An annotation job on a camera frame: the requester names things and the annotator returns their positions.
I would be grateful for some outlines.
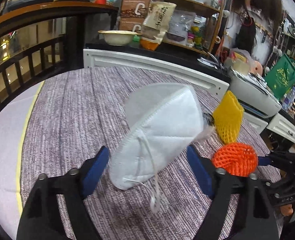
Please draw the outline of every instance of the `water bottle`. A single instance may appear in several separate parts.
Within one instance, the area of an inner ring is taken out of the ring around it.
[[[287,111],[293,104],[295,99],[295,87],[291,89],[291,91],[286,95],[286,98],[284,99],[282,103],[283,110]]]

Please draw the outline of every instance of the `white bowl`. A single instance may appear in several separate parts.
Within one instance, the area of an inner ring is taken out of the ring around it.
[[[102,33],[106,43],[113,46],[129,44],[133,40],[134,35],[141,35],[140,33],[129,31],[98,31],[98,33]]]

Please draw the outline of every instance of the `face mask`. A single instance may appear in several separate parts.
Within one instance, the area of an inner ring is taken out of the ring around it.
[[[125,105],[130,132],[110,159],[109,175],[119,189],[129,189],[155,176],[150,207],[160,205],[158,172],[178,157],[203,131],[204,120],[192,86],[157,83],[129,95]]]

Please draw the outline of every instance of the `mask strap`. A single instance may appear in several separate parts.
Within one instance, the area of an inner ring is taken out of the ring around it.
[[[159,187],[159,181],[158,181],[158,173],[157,173],[157,171],[155,169],[154,161],[153,161],[152,154],[151,154],[150,144],[147,141],[145,134],[142,132],[138,136],[138,139],[140,139],[143,142],[143,144],[144,144],[144,146],[145,146],[145,148],[146,148],[146,150],[147,150],[147,152],[148,152],[148,154],[150,156],[151,163],[152,163],[152,168],[153,168],[153,172],[154,172],[154,179],[155,179],[155,184],[156,184],[156,192],[154,192],[154,190],[150,189],[148,186],[146,186],[142,182],[139,182],[137,180],[127,179],[127,178],[124,178],[124,179],[127,180],[127,181],[131,181],[131,182],[135,182],[137,184],[143,185],[144,187],[146,187],[148,189],[148,191],[151,194],[150,208],[151,208],[153,213],[156,213],[160,208],[160,187]]]

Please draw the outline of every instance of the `screw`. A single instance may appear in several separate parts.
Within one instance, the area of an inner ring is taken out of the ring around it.
[[[219,174],[222,174],[222,175],[227,173],[227,171],[225,169],[223,169],[223,168],[217,168],[215,171],[216,171],[216,173],[219,173]]]
[[[255,173],[249,174],[250,179],[258,179],[258,176]]]
[[[79,173],[79,169],[78,168],[73,168],[68,172],[70,175],[76,175]]]
[[[37,179],[38,180],[43,180],[43,179],[46,179],[46,178],[47,178],[47,175],[45,173],[41,173]]]

